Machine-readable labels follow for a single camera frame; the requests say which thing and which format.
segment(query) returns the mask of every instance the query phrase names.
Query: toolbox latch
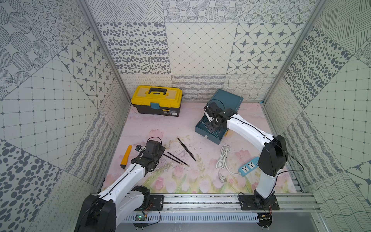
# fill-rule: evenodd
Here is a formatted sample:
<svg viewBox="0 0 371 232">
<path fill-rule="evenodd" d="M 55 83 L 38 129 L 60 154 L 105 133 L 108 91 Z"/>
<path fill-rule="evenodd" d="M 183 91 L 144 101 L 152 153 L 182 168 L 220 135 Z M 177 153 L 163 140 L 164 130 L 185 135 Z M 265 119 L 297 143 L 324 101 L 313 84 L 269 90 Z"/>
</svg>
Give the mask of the toolbox latch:
<svg viewBox="0 0 371 232">
<path fill-rule="evenodd" d="M 150 103 L 152 109 L 159 110 L 160 109 L 160 104 L 159 103 Z"/>
</svg>

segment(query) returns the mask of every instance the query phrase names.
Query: power outlet socket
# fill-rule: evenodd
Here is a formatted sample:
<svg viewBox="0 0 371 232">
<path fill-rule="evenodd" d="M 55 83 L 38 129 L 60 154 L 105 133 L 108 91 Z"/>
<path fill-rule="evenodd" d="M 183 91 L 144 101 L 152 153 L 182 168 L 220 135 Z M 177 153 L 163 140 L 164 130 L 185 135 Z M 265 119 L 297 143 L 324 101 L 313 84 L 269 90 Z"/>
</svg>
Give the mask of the power outlet socket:
<svg viewBox="0 0 371 232">
<path fill-rule="evenodd" d="M 238 172 L 241 173 L 241 176 L 246 176 L 247 174 L 251 173 L 258 167 L 257 162 L 259 161 L 259 157 L 255 157 L 245 165 L 239 168 Z"/>
</svg>

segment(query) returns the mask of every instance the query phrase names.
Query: power plug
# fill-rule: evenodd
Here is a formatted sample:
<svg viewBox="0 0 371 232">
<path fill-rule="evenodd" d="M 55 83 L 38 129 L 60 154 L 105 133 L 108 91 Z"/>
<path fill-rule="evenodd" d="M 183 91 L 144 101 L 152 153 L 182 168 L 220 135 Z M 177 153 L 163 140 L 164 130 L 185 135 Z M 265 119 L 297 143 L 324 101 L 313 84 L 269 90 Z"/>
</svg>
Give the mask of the power plug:
<svg viewBox="0 0 371 232">
<path fill-rule="evenodd" d="M 219 173 L 219 180 L 224 183 L 224 182 L 227 182 L 227 178 L 225 178 L 224 176 L 222 176 L 220 173 Z"/>
</svg>

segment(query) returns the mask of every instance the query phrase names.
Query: red wire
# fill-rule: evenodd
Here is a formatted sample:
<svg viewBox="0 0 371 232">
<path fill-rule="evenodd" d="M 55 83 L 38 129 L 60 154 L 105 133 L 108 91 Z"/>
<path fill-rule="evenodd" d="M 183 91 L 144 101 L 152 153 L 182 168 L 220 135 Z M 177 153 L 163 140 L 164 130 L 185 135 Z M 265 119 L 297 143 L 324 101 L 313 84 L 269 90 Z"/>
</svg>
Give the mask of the red wire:
<svg viewBox="0 0 371 232">
<path fill-rule="evenodd" d="M 153 204 L 153 202 L 151 202 L 150 206 L 146 209 L 146 210 L 148 210 L 148 211 L 147 211 L 147 214 L 148 214 L 148 212 L 150 211 L 150 209 L 151 209 L 151 207 L 152 207 L 152 204 Z"/>
</svg>

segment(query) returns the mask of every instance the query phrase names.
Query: white robotic arm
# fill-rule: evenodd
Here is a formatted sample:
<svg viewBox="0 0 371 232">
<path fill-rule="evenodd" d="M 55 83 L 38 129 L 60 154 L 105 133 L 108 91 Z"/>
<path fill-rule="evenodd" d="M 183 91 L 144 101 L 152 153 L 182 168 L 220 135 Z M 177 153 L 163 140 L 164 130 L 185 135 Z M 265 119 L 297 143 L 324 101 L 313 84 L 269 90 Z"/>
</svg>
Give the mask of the white robotic arm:
<svg viewBox="0 0 371 232">
<path fill-rule="evenodd" d="M 266 143 L 273 140 L 273 135 L 268 134 L 243 119 L 239 114 L 233 115 L 227 120 L 227 128 L 240 134 L 243 138 L 249 141 L 262 153 Z M 264 199 L 268 198 L 275 190 L 274 186 L 277 180 L 277 175 L 270 176 L 264 172 L 261 172 L 259 184 L 256 187 L 256 191 Z"/>
<path fill-rule="evenodd" d="M 262 205 L 274 195 L 277 175 L 287 162 L 285 139 L 278 135 L 266 133 L 243 119 L 231 109 L 221 110 L 212 102 L 205 106 L 204 113 L 209 120 L 206 123 L 210 131 L 230 129 L 251 142 L 260 152 L 258 166 L 262 170 L 256 190 L 255 201 Z"/>
<path fill-rule="evenodd" d="M 131 212 L 148 208 L 149 189 L 135 185 L 156 168 L 164 151 L 160 142 L 147 141 L 144 150 L 131 160 L 124 174 L 99 195 L 89 195 L 84 200 L 75 232 L 113 232 Z"/>
</svg>

